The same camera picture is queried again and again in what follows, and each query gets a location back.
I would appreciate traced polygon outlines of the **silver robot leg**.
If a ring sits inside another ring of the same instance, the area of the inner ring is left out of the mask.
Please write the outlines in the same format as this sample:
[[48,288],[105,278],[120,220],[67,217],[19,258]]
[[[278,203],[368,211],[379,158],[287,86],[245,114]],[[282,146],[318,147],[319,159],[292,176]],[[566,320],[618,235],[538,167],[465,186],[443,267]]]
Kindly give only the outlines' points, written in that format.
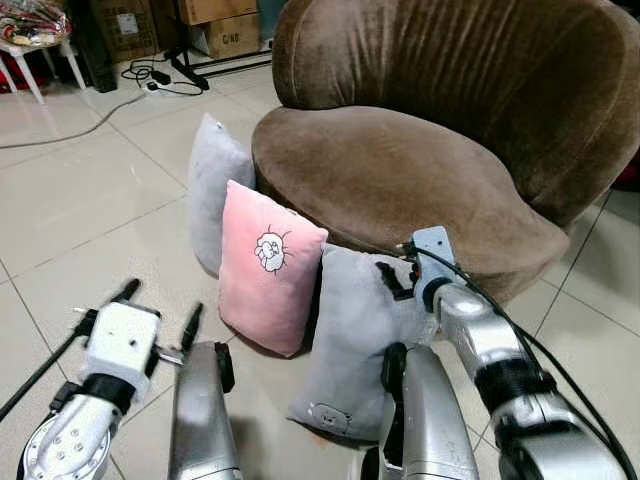
[[244,480],[225,402],[234,384],[227,344],[188,349],[175,374],[168,480]]
[[381,384],[392,411],[367,470],[378,480],[480,480],[460,402],[433,349],[385,348]]

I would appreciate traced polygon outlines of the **plain grey pillow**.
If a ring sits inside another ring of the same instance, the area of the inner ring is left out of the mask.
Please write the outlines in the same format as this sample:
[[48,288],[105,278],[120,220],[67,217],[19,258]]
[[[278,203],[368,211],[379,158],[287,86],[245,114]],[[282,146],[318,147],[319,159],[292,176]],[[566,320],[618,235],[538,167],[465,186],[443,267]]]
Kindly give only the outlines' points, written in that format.
[[255,188],[250,151],[227,128],[205,113],[195,134],[188,165],[188,233],[198,265],[219,274],[227,183]]

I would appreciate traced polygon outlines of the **silver left robot leg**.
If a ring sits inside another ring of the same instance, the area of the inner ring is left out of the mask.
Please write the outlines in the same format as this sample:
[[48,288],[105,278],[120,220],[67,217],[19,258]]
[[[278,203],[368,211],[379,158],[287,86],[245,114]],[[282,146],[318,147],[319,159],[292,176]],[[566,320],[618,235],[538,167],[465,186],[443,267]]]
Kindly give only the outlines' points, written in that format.
[[175,374],[168,480],[244,480],[225,402],[234,384],[227,344],[188,349]]

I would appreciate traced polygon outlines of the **lettered brown cardboard box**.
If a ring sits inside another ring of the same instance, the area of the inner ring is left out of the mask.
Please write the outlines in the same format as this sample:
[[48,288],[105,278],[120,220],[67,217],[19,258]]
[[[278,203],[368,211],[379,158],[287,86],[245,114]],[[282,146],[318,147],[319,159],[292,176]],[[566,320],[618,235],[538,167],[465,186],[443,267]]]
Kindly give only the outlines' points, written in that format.
[[211,59],[233,58],[260,50],[259,13],[236,15],[189,27],[189,44]]

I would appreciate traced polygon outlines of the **black stand base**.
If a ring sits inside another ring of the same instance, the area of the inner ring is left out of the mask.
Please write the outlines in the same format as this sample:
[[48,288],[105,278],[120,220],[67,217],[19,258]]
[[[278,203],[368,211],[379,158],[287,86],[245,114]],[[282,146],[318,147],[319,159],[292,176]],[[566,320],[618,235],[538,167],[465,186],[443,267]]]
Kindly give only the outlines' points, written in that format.
[[273,51],[266,49],[257,52],[232,56],[232,58],[212,59],[207,61],[191,61],[192,46],[170,47],[163,54],[170,67],[183,74],[187,81],[196,84],[201,90],[210,90],[209,78],[227,76],[259,67],[268,67],[273,60]]

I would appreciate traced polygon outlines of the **clear bag of snacks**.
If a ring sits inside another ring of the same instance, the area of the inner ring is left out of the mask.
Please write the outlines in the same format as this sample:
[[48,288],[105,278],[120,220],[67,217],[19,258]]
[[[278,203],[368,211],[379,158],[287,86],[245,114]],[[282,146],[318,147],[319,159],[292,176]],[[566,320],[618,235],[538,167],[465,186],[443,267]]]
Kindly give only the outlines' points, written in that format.
[[61,0],[0,0],[0,38],[8,44],[47,47],[70,36]]

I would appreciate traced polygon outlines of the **pink pillow with cartoon print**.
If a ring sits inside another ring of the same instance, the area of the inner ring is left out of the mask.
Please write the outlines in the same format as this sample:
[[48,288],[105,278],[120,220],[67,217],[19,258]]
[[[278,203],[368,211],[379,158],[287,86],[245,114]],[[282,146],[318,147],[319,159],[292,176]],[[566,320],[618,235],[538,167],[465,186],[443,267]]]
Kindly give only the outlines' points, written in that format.
[[328,230],[243,184],[225,182],[219,314],[275,355],[302,349]]

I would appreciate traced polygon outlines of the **plain brown cardboard box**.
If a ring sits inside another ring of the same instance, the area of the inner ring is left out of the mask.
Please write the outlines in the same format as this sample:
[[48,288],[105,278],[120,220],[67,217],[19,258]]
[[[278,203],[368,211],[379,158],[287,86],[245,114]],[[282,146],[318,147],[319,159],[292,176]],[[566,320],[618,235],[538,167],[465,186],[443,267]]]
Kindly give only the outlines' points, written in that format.
[[186,26],[259,12],[259,0],[175,0],[175,18]]

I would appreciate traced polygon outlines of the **silver right robot leg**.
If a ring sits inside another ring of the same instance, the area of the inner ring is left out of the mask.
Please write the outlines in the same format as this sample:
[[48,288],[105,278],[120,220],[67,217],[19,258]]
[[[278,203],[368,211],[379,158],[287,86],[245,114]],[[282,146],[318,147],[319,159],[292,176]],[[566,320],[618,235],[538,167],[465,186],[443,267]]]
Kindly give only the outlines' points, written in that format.
[[460,402],[433,349],[385,348],[381,384],[392,411],[367,470],[378,480],[480,480]]

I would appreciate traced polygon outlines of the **brown velvet sofa chair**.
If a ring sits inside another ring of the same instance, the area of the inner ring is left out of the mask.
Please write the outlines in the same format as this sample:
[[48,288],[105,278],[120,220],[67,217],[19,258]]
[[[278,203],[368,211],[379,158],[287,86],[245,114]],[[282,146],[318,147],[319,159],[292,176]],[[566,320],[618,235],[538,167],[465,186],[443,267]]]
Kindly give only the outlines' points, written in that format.
[[639,151],[639,60],[611,0],[287,0],[257,191],[349,250],[444,227],[506,303]]

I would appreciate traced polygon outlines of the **dark printed cardboard box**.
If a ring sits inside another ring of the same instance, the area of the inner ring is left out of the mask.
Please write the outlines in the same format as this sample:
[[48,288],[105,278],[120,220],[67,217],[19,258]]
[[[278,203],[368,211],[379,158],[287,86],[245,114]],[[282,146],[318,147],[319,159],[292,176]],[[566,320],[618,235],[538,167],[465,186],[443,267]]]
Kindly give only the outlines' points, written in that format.
[[90,5],[111,63],[160,52],[150,0],[90,0]]

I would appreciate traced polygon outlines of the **grey pillow with bear patch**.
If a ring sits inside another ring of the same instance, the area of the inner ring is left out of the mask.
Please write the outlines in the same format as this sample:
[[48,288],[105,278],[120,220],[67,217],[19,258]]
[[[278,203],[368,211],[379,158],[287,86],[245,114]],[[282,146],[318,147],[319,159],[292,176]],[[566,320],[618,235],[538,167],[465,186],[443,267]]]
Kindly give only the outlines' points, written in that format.
[[416,300],[394,301],[375,262],[410,283],[411,262],[325,244],[317,325],[289,419],[344,442],[380,442],[388,394],[381,384],[385,348],[419,342],[425,315]]

